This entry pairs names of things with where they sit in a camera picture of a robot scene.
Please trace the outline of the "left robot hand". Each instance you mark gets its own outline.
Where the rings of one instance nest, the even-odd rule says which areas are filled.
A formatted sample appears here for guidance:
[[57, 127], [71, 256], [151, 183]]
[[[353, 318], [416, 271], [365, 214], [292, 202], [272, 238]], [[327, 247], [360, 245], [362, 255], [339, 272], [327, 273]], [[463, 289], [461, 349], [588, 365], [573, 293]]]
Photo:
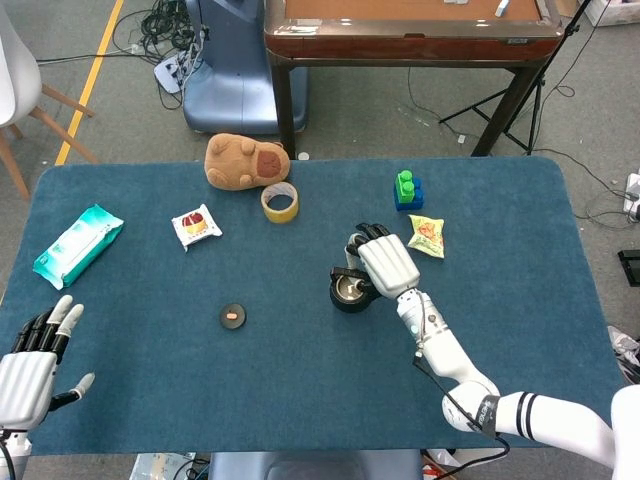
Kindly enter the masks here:
[[86, 396], [93, 372], [71, 389], [54, 392], [57, 370], [83, 312], [82, 304], [64, 295], [19, 330], [9, 353], [0, 358], [0, 431], [31, 431], [48, 413]]

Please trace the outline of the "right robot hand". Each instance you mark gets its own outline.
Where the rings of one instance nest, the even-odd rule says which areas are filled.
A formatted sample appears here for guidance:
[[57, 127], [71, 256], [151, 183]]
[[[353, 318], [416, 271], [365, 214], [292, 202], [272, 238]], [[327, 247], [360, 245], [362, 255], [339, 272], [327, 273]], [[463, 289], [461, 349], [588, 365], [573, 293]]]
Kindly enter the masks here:
[[377, 292], [396, 299], [418, 286], [420, 272], [396, 234], [381, 224], [359, 223], [346, 252], [363, 265]]

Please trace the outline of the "black cast iron teapot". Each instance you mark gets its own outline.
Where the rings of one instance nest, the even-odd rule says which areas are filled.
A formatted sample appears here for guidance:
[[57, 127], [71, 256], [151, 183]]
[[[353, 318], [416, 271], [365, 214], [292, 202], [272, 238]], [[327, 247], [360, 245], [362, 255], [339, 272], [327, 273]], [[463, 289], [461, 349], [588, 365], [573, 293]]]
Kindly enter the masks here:
[[343, 312], [359, 313], [381, 297], [369, 275], [362, 270], [333, 267], [330, 278], [330, 299]]

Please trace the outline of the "black teapot lid orange knob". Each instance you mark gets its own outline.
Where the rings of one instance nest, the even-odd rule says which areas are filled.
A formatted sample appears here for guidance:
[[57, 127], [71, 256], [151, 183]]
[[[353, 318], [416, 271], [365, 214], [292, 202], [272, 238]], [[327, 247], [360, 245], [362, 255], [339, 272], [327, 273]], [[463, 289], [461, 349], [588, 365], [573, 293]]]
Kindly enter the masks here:
[[246, 310], [238, 303], [225, 305], [219, 313], [220, 324], [228, 330], [235, 330], [244, 325], [246, 322]]

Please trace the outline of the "blue building block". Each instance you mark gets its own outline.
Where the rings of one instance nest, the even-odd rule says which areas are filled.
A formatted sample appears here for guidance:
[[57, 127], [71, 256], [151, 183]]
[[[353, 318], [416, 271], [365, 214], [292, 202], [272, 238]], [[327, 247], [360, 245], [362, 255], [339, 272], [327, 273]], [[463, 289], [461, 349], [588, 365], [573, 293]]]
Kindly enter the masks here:
[[422, 183], [419, 178], [412, 180], [414, 185], [414, 197], [410, 202], [402, 203], [398, 199], [397, 192], [394, 192], [394, 202], [397, 211], [414, 211], [419, 210], [424, 205], [424, 191], [422, 189]]

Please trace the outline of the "green building block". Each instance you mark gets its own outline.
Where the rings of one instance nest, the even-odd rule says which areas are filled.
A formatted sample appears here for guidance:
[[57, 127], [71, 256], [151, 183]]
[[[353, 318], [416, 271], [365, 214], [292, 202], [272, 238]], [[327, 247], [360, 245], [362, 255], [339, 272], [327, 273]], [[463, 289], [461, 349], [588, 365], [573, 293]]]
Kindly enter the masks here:
[[414, 200], [415, 185], [410, 170], [402, 170], [396, 175], [395, 192], [399, 204], [408, 204]]

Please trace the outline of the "teal wet wipes pack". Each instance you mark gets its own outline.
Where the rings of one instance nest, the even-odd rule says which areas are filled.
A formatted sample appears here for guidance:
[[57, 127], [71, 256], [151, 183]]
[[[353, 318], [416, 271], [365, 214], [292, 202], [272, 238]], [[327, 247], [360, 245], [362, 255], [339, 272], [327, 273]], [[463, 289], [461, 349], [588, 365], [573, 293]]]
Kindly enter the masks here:
[[62, 290], [114, 242], [123, 227], [122, 219], [94, 204], [34, 260], [32, 270]]

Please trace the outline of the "blue table mat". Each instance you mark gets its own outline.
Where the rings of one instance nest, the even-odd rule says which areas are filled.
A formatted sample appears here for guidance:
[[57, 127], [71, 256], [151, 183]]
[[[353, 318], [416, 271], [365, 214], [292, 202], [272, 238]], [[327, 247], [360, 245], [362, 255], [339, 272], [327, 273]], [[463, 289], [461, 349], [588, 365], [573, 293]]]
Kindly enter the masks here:
[[[256, 190], [212, 188], [198, 162], [47, 170], [25, 215], [0, 304], [0, 354], [59, 298], [33, 262], [88, 207], [124, 221], [70, 286], [85, 307], [57, 372], [87, 396], [31, 433], [37, 455], [162, 451], [477, 447], [412, 363], [396, 305], [339, 311], [330, 271], [357, 224], [402, 239], [392, 198], [413, 171], [445, 257], [413, 260], [476, 367], [503, 394], [528, 391], [608, 417], [622, 378], [559, 166], [541, 157], [311, 160], [293, 166], [296, 218], [276, 225]], [[223, 232], [187, 252], [171, 219], [205, 204]], [[220, 310], [238, 303], [235, 330]]]

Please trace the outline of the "printed cardboard box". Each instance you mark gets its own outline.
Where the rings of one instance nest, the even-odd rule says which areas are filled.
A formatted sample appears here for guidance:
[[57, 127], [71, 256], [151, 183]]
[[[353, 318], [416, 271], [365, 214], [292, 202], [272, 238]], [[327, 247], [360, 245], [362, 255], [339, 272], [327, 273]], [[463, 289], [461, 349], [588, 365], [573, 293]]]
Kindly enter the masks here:
[[138, 454], [129, 480], [208, 480], [210, 461], [195, 452]]

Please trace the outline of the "white snack packet red print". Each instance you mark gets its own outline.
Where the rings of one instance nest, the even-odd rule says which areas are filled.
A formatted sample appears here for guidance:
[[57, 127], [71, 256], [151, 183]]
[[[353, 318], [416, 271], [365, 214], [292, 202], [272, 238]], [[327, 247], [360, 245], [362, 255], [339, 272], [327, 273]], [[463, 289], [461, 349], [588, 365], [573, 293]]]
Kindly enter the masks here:
[[208, 237], [220, 237], [222, 230], [217, 225], [205, 204], [171, 219], [176, 236], [187, 252], [189, 247]]

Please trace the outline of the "white plastic bag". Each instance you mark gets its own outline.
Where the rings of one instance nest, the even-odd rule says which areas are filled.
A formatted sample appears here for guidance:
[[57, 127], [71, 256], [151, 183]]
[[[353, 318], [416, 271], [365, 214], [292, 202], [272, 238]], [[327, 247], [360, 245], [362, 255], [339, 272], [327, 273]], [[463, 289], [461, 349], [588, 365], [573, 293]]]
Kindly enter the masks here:
[[444, 469], [453, 469], [462, 465], [456, 457], [456, 452], [456, 449], [434, 448], [427, 449], [426, 456], [428, 456], [432, 462], [435, 462]]

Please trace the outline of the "blue grey machine base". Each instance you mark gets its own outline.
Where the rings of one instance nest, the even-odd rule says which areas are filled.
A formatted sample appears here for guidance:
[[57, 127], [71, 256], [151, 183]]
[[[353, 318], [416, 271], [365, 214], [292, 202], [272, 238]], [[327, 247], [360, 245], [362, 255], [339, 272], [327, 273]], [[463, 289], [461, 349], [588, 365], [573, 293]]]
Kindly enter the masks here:
[[183, 113], [199, 132], [278, 133], [270, 63], [264, 43], [264, 0], [185, 0], [202, 46], [186, 82]]

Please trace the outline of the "black flat floor device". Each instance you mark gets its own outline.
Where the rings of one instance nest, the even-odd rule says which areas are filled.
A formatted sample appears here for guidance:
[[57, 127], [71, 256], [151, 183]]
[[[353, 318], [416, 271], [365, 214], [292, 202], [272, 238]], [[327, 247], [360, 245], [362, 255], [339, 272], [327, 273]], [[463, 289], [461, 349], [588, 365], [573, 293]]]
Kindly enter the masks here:
[[617, 256], [629, 285], [640, 287], [640, 249], [621, 250]]

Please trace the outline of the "white floor power strip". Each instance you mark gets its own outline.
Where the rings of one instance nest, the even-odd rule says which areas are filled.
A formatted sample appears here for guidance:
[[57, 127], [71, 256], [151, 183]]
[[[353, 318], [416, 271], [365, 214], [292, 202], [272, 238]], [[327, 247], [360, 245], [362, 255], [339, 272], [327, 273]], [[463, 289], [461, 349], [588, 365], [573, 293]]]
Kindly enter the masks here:
[[192, 62], [182, 52], [171, 56], [154, 67], [154, 76], [160, 86], [169, 94], [176, 94], [190, 73]]

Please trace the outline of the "white chair wooden legs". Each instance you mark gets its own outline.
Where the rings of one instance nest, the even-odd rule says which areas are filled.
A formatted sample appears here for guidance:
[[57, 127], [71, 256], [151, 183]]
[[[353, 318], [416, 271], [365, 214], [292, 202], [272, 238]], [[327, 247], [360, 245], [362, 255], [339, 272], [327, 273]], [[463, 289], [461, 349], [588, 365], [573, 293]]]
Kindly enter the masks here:
[[30, 193], [4, 135], [4, 131], [9, 130], [17, 139], [21, 139], [23, 134], [16, 125], [18, 121], [28, 116], [40, 120], [90, 163], [99, 163], [89, 149], [68, 134], [39, 106], [42, 95], [73, 107], [89, 117], [95, 115], [88, 107], [42, 82], [34, 55], [16, 32], [0, 2], [0, 159], [26, 201], [30, 200]]

